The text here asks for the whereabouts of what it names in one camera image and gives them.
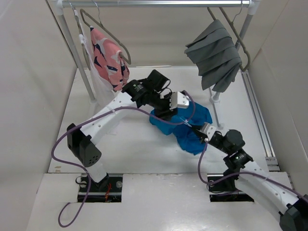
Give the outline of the blue t shirt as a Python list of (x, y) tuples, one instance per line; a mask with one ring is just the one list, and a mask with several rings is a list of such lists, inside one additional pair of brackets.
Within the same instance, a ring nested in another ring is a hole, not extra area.
[[(178, 109), (178, 114), (173, 116), (171, 123), (180, 123), (187, 120), (189, 124), (201, 126), (205, 122), (212, 123), (212, 117), (210, 111), (196, 103), (195, 110), (193, 110), (193, 105), (189, 105), (186, 109)], [(186, 124), (181, 125), (170, 125), (161, 122), (153, 117), (149, 118), (150, 123), (157, 127), (164, 135), (168, 136), (170, 134), (174, 135), (180, 148), (188, 153), (197, 155), (203, 151), (204, 145), (200, 143), (196, 134), (191, 130)]]

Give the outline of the light blue wire hanger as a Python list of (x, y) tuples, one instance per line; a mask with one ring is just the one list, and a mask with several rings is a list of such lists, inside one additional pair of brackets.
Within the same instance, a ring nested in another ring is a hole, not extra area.
[(183, 121), (183, 123), (184, 123), (185, 125), (187, 125), (188, 127), (192, 127), (192, 125), (188, 122), (187, 119), (183, 119), (183, 118), (181, 118), (181, 117), (180, 117), (180, 119)]

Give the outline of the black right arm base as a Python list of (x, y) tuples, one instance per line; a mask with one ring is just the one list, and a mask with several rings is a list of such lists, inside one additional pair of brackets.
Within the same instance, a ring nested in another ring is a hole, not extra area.
[(234, 177), (207, 185), (210, 202), (254, 202), (254, 199), (235, 187)]

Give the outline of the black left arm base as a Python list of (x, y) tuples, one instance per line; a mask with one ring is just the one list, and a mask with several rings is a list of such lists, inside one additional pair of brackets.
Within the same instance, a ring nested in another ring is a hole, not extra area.
[[(82, 202), (86, 197), (89, 186), (89, 179), (86, 175), (78, 176), (75, 179), (78, 185), (77, 201)], [(122, 200), (122, 175), (109, 176), (108, 182), (100, 188), (91, 180), (90, 190), (85, 200), (86, 203), (120, 203)]]

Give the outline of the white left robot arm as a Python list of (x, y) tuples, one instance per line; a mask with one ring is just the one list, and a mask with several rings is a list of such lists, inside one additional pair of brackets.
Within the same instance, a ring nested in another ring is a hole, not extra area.
[(177, 113), (176, 109), (170, 108), (172, 93), (161, 94), (170, 83), (170, 79), (153, 70), (147, 78), (128, 82), (115, 99), (97, 113), (100, 119), (92, 120), (80, 128), (75, 124), (67, 127), (68, 130), (74, 130), (67, 136), (68, 148), (89, 173), (90, 184), (95, 190), (104, 190), (109, 180), (103, 168), (102, 153), (96, 145), (130, 112), (130, 107), (149, 105), (154, 108), (156, 117), (170, 121)]

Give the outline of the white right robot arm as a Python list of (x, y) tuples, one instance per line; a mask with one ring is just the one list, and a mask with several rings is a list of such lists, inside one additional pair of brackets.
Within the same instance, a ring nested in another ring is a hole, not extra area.
[(209, 187), (223, 183), (224, 187), (240, 190), (262, 205), (279, 222), (283, 231), (308, 229), (308, 196), (272, 180), (243, 147), (242, 134), (230, 129), (225, 135), (209, 123), (191, 127), (206, 146), (211, 145), (226, 156), (223, 161), (227, 170), (215, 181), (205, 181)]

